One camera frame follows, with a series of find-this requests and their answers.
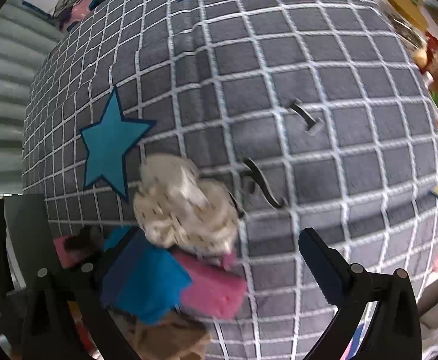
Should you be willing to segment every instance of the brown fabric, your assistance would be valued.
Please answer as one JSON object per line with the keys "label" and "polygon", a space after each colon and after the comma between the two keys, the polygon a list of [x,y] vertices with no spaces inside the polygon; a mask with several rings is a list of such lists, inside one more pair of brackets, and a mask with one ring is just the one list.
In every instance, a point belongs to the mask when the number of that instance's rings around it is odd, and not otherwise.
{"label": "brown fabric", "polygon": [[143,360],[204,360],[206,327],[171,311],[155,326],[136,323],[132,347]]}

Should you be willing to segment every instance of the yellow lid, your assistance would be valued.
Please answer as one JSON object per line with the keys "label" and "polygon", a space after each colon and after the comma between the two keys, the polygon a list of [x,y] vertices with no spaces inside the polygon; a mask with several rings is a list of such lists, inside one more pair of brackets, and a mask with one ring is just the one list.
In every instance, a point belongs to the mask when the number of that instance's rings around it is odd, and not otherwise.
{"label": "yellow lid", "polygon": [[418,30],[424,32],[428,23],[422,12],[410,0],[387,0],[402,17]]}

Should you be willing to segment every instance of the corrugated metal wall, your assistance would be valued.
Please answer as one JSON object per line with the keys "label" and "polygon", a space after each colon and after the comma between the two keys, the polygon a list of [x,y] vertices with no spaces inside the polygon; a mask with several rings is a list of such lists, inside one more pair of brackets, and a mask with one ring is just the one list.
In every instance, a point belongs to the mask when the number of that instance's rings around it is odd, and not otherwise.
{"label": "corrugated metal wall", "polygon": [[7,0],[0,10],[0,193],[22,191],[22,127],[29,86],[63,36],[22,0]]}

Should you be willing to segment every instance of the blue fabric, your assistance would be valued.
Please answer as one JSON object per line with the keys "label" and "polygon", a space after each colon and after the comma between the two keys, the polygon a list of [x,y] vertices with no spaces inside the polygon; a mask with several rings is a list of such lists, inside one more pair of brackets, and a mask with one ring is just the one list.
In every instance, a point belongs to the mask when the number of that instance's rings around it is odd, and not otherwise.
{"label": "blue fabric", "polygon": [[[121,238],[131,229],[131,227],[120,227],[114,231],[111,237],[105,242],[105,251],[116,246]],[[107,274],[102,278],[101,295],[99,299],[103,308],[113,304],[118,298],[123,286],[129,280],[138,261],[138,256],[142,254],[146,243],[147,240],[144,231],[136,228],[136,233],[132,239],[116,258],[114,264],[107,271]]]}
{"label": "blue fabric", "polygon": [[[105,250],[117,245],[128,230],[129,227],[113,230],[105,242]],[[134,258],[118,258],[114,263],[122,264],[119,267],[127,270],[130,266],[124,264],[131,261],[134,264],[129,278],[114,301],[114,306],[136,315],[147,325],[153,325],[179,304],[181,291],[191,285],[192,280],[166,249],[155,247],[146,239],[141,253],[126,249],[124,252],[135,256],[136,261],[133,262]]]}

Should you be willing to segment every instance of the pink fabric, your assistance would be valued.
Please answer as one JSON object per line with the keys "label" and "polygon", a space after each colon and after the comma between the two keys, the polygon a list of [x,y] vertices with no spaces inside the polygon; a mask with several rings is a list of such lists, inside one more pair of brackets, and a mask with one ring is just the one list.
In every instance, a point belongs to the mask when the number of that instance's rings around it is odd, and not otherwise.
{"label": "pink fabric", "polygon": [[347,345],[347,348],[345,349],[345,352],[341,356],[340,360],[347,359],[347,356],[349,355],[350,347],[352,346],[352,340],[349,341],[349,345]]}
{"label": "pink fabric", "polygon": [[220,264],[222,268],[226,271],[230,271],[234,263],[236,262],[236,252],[232,251],[231,253],[225,254],[220,259]]}
{"label": "pink fabric", "polygon": [[54,247],[56,248],[56,253],[59,258],[59,262],[61,263],[63,268],[71,268],[76,264],[79,264],[84,259],[91,256],[91,252],[82,251],[82,250],[65,250],[64,249],[64,241],[66,241],[71,235],[65,235],[64,237],[59,237],[53,239]]}
{"label": "pink fabric", "polygon": [[192,279],[192,284],[181,292],[181,304],[212,317],[234,318],[244,300],[247,282],[179,249],[172,255]]}

